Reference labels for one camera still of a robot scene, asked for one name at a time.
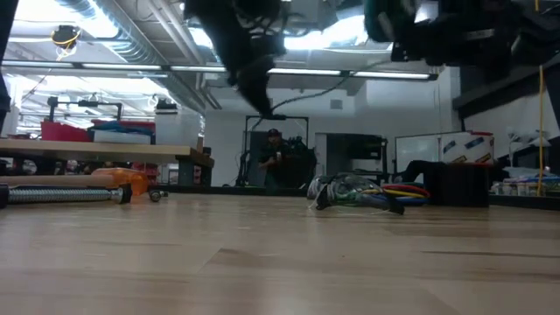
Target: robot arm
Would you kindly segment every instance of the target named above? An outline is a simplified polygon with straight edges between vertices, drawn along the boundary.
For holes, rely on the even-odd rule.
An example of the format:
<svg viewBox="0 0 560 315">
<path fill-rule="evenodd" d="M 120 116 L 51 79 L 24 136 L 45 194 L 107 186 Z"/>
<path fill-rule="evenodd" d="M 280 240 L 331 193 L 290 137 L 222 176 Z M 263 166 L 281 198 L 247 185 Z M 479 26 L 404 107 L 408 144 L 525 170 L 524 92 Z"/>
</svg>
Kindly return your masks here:
<svg viewBox="0 0 560 315">
<path fill-rule="evenodd" d="M 395 62 L 475 66 L 508 75 L 511 67 L 538 66 L 560 48 L 560 19 L 510 0 L 439 0 L 438 17 L 415 23 L 412 0 L 366 0 L 367 33 L 394 42 Z"/>
<path fill-rule="evenodd" d="M 281 0 L 184 0 L 185 16 L 196 16 L 213 41 L 229 84 L 265 118 L 273 58 L 286 53 L 284 33 L 262 25 L 283 13 Z M 560 19 L 511 0 L 438 0 L 434 20 L 415 23 L 415 0 L 364 0 L 365 26 L 377 42 L 394 43 L 391 60 L 425 60 L 431 66 L 475 66 L 495 79 L 511 67 L 541 65 L 560 50 Z M 244 27 L 239 16 L 259 24 Z"/>
</svg>

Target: wooden floor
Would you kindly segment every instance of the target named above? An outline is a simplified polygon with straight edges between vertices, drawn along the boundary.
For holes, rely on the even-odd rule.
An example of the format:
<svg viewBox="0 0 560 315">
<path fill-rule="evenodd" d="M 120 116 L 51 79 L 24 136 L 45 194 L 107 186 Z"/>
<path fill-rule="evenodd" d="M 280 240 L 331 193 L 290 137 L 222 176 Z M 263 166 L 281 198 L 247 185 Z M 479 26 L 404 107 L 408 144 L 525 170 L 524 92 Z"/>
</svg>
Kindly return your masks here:
<svg viewBox="0 0 560 315">
<path fill-rule="evenodd" d="M 560 314 L 560 213 L 303 199 L 0 212 L 0 314 Z"/>
</svg>

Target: workbench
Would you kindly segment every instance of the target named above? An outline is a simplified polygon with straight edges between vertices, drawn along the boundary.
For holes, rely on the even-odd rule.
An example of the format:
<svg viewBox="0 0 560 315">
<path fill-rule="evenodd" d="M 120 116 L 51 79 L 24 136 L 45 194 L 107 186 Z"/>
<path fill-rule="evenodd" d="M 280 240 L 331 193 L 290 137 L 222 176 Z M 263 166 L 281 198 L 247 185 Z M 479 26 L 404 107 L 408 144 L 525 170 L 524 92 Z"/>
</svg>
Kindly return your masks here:
<svg viewBox="0 0 560 315">
<path fill-rule="evenodd" d="M 76 143 L 59 141 L 34 141 L 0 139 L 0 157 L 46 159 L 52 161 L 77 160 L 84 162 L 145 162 L 153 164 L 178 163 L 178 184 L 193 185 L 194 166 L 202 168 L 202 176 L 209 185 L 214 160 L 188 146 Z"/>
</svg>

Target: person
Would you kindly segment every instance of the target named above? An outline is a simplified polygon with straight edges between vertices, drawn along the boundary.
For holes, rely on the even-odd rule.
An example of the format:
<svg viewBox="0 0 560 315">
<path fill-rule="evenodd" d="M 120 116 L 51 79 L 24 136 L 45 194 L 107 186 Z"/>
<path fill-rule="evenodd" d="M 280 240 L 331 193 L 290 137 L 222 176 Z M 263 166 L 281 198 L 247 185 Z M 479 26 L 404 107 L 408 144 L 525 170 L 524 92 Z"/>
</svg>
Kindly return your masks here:
<svg viewBox="0 0 560 315">
<path fill-rule="evenodd" d="M 269 141 L 261 149 L 259 168 L 266 170 L 264 186 L 273 192 L 284 187 L 286 174 L 283 162 L 288 158 L 289 148 L 277 129 L 270 129 L 268 137 Z"/>
</svg>

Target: black cable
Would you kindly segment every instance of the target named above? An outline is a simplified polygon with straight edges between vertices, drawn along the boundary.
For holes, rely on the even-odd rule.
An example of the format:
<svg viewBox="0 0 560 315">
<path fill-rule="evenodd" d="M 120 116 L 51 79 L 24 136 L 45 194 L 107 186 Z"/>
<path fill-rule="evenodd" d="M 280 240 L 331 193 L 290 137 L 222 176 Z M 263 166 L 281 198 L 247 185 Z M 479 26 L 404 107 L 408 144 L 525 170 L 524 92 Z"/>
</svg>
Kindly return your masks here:
<svg viewBox="0 0 560 315">
<path fill-rule="evenodd" d="M 288 26 L 288 21 L 290 20 L 290 17 L 299 17 L 299 18 L 306 18 L 306 16 L 304 14 L 301 13 L 292 13 L 292 12 L 288 12 L 284 7 L 280 8 L 280 11 L 278 12 L 279 16 L 273 17 L 268 24 L 264 24 L 263 17 L 251 17 L 249 14 L 245 13 L 245 11 L 243 11 L 238 5 L 237 5 L 237 1 L 234 0 L 231 3 L 231 7 L 235 10 L 235 13 L 237 13 L 238 16 L 240 16 L 243 19 L 246 19 L 247 21 L 249 21 L 252 25 L 248 27 L 248 30 L 250 32 L 256 30 L 257 28 L 261 28 L 262 29 L 262 34 L 261 35 L 266 35 L 266 33 L 268 31 L 273 32 L 273 34 L 278 35 L 278 34 L 284 34 L 286 27 Z M 282 24 L 280 26 L 280 31 L 274 31 L 271 30 L 270 27 L 279 19 L 282 19 Z M 302 34 L 298 34 L 295 37 L 302 37 L 306 34 L 308 34 L 311 30 L 310 29 L 305 29 L 304 32 Z"/>
<path fill-rule="evenodd" d="M 311 99 L 311 98 L 326 95 L 326 94 L 334 91 L 338 87 L 340 87 L 342 84 L 344 84 L 346 81 L 348 81 L 348 79 L 352 78 L 358 72 L 366 71 L 366 70 L 371 69 L 372 67 L 377 67 L 377 66 L 384 65 L 384 64 L 390 63 L 390 62 L 391 62 L 390 60 L 378 61 L 378 62 L 374 62 L 372 64 L 369 64 L 367 66 L 364 66 L 364 67 L 362 67 L 358 70 L 351 71 L 347 75 L 345 75 L 344 78 L 342 78 L 342 80 L 340 80 L 337 84 L 333 85 L 332 87 L 329 87 L 325 91 L 318 92 L 316 94 L 297 96 L 297 97 L 294 97 L 294 98 L 290 98 L 289 100 L 281 101 L 277 105 L 272 107 L 272 112 L 274 112 L 275 109 L 278 109 L 278 108 L 280 108 L 280 107 L 282 107 L 283 105 L 286 105 L 286 104 L 290 104 L 290 103 L 293 103 L 293 102 L 307 100 L 307 99 Z M 256 124 L 251 128 L 251 131 L 255 130 L 255 128 L 258 127 L 258 125 L 263 122 L 263 120 L 264 120 L 264 117 L 261 117 L 261 119 L 259 119 L 259 121 L 256 122 Z"/>
</svg>

